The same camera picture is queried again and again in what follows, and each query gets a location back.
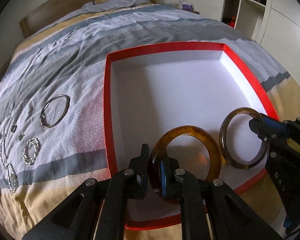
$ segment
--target silver bolt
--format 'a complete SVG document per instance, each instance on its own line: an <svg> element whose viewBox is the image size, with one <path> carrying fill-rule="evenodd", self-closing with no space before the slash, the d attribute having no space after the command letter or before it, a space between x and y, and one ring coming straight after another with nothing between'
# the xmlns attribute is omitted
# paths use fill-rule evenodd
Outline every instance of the silver bolt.
<svg viewBox="0 0 300 240"><path fill-rule="evenodd" d="M275 158L275 157L277 157L277 153L276 152L270 152L270 156L271 156L271 158Z"/></svg>
<svg viewBox="0 0 300 240"><path fill-rule="evenodd" d="M184 169L176 169L175 173L176 173L177 175L184 175L186 172L185 172Z"/></svg>
<svg viewBox="0 0 300 240"><path fill-rule="evenodd" d="M129 176L129 175L132 175L134 173L134 171L132 169L125 169L123 173L125 175Z"/></svg>
<svg viewBox="0 0 300 240"><path fill-rule="evenodd" d="M221 179L214 179L213 184L217 187L221 186L223 184L223 181Z"/></svg>
<svg viewBox="0 0 300 240"><path fill-rule="evenodd" d="M93 186L96 183L96 180L93 178L87 179L86 180L86 185L87 186Z"/></svg>

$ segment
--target red and white box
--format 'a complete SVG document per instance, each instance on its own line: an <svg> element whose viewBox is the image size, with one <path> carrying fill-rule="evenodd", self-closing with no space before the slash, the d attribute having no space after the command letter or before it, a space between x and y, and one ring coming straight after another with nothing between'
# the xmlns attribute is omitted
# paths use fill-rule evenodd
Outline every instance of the red and white box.
<svg viewBox="0 0 300 240"><path fill-rule="evenodd" d="M260 82L226 45L171 42L110 53L104 79L104 125L110 174L128 167L143 143L150 152L172 128L194 125L218 142L224 118L234 109L251 107L278 119ZM252 160L261 140L250 131L247 115L235 116L227 132L228 149L240 162ZM209 171L209 155L196 138L179 136L167 147L181 168L199 179ZM248 170L227 163L219 178L237 194L266 174L266 158ZM148 182L144 200L129 200L126 227L162 228L180 223L180 206L163 201Z"/></svg>

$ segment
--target striped bedding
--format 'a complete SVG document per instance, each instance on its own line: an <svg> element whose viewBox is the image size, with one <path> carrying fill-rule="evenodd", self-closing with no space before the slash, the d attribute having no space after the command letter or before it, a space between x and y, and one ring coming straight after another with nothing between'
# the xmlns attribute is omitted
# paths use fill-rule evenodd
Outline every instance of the striped bedding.
<svg viewBox="0 0 300 240"><path fill-rule="evenodd" d="M300 117L300 87L260 45L233 28L170 6L90 12L58 22L21 43L0 83L0 134L18 189L12 193L0 163L0 222L21 239L86 178L110 177L103 130L103 77L106 54L151 43L213 41L227 44L247 64L271 99L281 120ZM70 108L54 128L38 118L53 96L70 96ZM62 99L46 112L58 119ZM11 133L12 125L16 133ZM24 133L21 142L17 136ZM22 149L36 137L41 150L25 165Z"/></svg>

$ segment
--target bed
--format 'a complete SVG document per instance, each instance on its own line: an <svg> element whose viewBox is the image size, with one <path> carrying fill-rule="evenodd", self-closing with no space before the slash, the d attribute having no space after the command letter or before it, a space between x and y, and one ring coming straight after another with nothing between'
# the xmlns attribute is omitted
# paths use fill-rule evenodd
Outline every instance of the bed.
<svg viewBox="0 0 300 240"><path fill-rule="evenodd" d="M21 239L86 178L110 178L103 124L103 78L110 52L170 41L225 43L258 78L280 120L300 117L300 87L261 46L221 22L156 5L155 0L49 0L20 27L26 39L0 83L0 134L7 134L7 161L18 180L12 192L0 168L0 224L13 239ZM70 96L69 110L55 129L46 129L38 116L59 94ZM61 102L51 103L46 112L50 123L62 113ZM13 125L15 133L10 132ZM21 133L25 136L18 142ZM29 166L21 153L32 137L40 138L41 150ZM269 223L282 207L268 176L242 197ZM172 239L179 230L162 232Z"/></svg>

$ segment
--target brown bangle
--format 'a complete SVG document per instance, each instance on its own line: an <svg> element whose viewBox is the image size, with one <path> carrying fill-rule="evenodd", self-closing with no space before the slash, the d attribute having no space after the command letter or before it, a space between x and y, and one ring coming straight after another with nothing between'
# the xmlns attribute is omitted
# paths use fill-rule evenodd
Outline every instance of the brown bangle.
<svg viewBox="0 0 300 240"><path fill-rule="evenodd" d="M162 154L166 153L168 144L179 135L190 135L199 139L207 148L210 157L210 169L207 181L217 179L221 169L221 155L218 144L205 130L191 125L179 126L165 133L154 146L148 162L148 175L153 189L161 189L159 167Z"/></svg>
<svg viewBox="0 0 300 240"><path fill-rule="evenodd" d="M230 114L228 114L221 125L220 132L219 132L219 146L220 146L220 151L221 151L222 156L227 161L227 163L229 163L231 166L233 166L237 169L245 170L245 169L250 169L261 162L261 160L263 159L263 157L266 155L266 153L268 151L268 143L266 143L265 141L262 141L261 147L260 147L260 150L259 150L257 156L253 160L249 161L248 163L244 164L244 163L239 163L239 162L235 161L231 157L231 155L228 151L227 145L226 145L226 133L227 133L227 129L228 129L230 121L237 114L248 114L251 117L258 119L258 120L263 120L263 118L262 118L262 115L260 113L258 113L256 110L254 110L252 108L248 108L248 107L242 107L242 108L235 109Z"/></svg>

